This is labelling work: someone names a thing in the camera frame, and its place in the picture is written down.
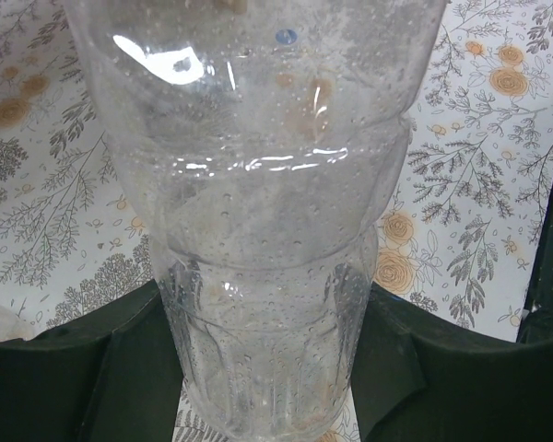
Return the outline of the blue cap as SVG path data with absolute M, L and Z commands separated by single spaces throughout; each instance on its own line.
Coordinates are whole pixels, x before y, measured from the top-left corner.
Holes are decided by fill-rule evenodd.
M 297 33 L 293 29 L 280 29 L 275 35 L 276 41 L 282 45 L 291 45 L 298 39 Z

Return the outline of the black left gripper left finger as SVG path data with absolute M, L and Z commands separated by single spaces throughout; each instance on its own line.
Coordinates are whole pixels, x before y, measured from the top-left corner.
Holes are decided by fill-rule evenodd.
M 0 343 L 0 441 L 170 441 L 182 370 L 155 282 Z

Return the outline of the clear round bottle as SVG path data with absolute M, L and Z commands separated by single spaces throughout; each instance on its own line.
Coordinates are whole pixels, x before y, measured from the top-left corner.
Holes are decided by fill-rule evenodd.
M 313 441 L 343 409 L 445 8 L 64 4 L 188 399 L 231 440 Z

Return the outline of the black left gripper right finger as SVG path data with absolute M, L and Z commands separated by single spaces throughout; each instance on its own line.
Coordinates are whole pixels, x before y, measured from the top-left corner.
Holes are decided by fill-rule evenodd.
M 491 338 L 377 285 L 351 389 L 362 441 L 553 441 L 553 337 Z

